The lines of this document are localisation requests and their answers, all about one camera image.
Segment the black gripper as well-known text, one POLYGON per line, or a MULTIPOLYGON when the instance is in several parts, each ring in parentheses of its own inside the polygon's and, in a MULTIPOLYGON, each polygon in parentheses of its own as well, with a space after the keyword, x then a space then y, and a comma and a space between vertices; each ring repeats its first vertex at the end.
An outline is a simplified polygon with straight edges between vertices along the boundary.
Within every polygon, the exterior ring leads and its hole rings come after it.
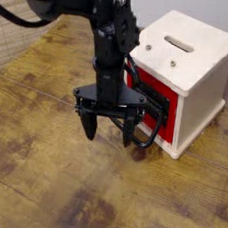
POLYGON ((98 116, 124 120, 124 147, 131 144, 135 123, 143 120, 147 97, 126 85, 123 72, 121 69, 96 68, 94 84, 73 90, 75 110, 79 113, 86 137, 90 141, 96 135, 98 116))

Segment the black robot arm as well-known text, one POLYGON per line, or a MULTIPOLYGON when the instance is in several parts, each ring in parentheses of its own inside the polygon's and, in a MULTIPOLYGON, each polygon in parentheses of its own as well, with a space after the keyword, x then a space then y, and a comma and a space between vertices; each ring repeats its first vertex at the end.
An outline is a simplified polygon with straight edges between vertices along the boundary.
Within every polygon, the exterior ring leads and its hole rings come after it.
POLYGON ((143 120, 147 98, 124 83, 125 62, 140 43, 131 0, 26 0, 40 18, 29 22, 0 4, 0 16, 22 27, 42 27, 67 14, 89 20, 94 37, 96 83, 74 89, 76 111, 86 136, 95 137, 97 118, 109 117, 123 132, 123 144, 141 147, 134 130, 143 120))

